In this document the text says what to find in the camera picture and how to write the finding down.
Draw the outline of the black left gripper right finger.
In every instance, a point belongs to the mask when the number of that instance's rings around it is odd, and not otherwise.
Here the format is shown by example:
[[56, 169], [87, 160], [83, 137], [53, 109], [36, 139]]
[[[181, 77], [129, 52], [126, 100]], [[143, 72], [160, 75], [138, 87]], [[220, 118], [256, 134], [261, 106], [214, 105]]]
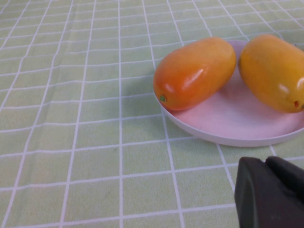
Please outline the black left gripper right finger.
[[298, 166], [275, 156], [270, 156], [265, 161], [276, 177], [291, 190], [296, 198], [304, 202], [304, 170]]

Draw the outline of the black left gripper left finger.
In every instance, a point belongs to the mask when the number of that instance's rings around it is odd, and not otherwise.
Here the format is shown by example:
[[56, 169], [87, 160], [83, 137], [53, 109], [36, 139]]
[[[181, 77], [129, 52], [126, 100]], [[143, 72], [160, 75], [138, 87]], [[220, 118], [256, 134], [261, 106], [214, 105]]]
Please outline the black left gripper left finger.
[[240, 158], [234, 198], [241, 228], [304, 226], [304, 203], [258, 158]]

